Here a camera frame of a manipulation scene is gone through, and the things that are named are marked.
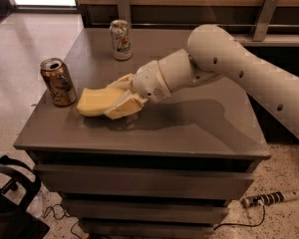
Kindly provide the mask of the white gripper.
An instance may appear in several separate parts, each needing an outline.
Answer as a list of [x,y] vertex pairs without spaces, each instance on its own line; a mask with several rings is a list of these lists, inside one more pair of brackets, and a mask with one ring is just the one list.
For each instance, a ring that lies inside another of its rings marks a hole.
[[108,88],[127,90],[103,111],[103,114],[111,120],[138,113],[148,100],[157,104],[171,96],[158,61],[147,63],[135,74],[122,76],[110,83]]

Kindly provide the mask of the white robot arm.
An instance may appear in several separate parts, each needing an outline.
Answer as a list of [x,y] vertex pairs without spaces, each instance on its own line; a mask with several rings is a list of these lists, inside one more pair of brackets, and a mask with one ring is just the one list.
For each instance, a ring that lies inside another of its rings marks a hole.
[[124,93],[104,114],[112,120],[126,117],[147,101],[159,103],[180,89],[209,84],[221,76],[240,86],[299,139],[299,77],[254,56],[216,25],[195,28],[186,49],[108,85]]

